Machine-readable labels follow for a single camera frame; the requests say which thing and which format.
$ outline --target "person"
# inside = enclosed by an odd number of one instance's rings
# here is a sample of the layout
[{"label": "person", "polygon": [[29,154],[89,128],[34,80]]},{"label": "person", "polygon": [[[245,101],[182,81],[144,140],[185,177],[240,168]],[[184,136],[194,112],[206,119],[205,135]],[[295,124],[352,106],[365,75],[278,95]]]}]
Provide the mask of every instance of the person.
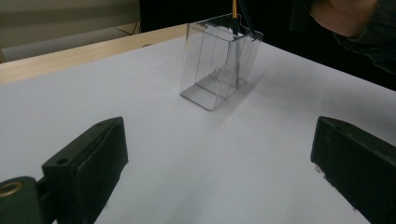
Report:
[{"label": "person", "polygon": [[313,0],[310,15],[342,47],[396,74],[396,1]]}]

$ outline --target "table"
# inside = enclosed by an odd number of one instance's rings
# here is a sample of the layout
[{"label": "table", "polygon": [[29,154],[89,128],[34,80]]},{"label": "table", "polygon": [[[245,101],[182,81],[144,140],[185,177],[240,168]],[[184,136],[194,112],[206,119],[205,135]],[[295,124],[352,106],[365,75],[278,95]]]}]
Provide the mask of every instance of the table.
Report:
[{"label": "table", "polygon": [[262,43],[248,83],[208,112],[178,94],[183,49],[182,36],[7,79],[0,181],[40,178],[50,156],[122,116],[130,162],[96,223],[368,223],[310,162],[316,122],[396,145],[396,92]]}]

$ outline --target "wooden edge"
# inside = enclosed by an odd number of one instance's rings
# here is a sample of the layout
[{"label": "wooden edge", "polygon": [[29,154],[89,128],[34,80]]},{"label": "wooden edge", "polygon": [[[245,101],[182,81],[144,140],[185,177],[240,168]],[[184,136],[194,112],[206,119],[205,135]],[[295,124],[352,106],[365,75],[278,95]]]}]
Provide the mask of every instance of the wooden edge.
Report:
[{"label": "wooden edge", "polygon": [[0,63],[0,85],[46,75],[78,64],[92,62],[133,49],[140,49],[146,45],[158,44],[186,35],[186,31],[187,25],[182,24],[75,49],[62,50],[9,63]]}]

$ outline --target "clear acrylic box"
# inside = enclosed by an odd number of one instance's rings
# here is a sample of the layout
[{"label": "clear acrylic box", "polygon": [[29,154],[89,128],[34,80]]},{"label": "clear acrylic box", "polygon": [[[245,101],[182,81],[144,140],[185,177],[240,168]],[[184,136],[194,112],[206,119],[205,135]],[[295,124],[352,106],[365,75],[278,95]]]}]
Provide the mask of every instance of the clear acrylic box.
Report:
[{"label": "clear acrylic box", "polygon": [[213,110],[248,80],[262,33],[239,25],[232,14],[188,24],[180,94]]}]

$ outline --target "gripper screw hole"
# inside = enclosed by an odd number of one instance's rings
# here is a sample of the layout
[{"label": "gripper screw hole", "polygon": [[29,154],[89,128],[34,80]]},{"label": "gripper screw hole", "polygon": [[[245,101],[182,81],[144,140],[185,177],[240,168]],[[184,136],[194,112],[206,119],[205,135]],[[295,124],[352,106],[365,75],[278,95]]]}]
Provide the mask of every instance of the gripper screw hole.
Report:
[{"label": "gripper screw hole", "polygon": [[56,164],[63,165],[65,163],[67,163],[68,161],[69,161],[69,159],[60,159],[60,160],[56,161]]}]

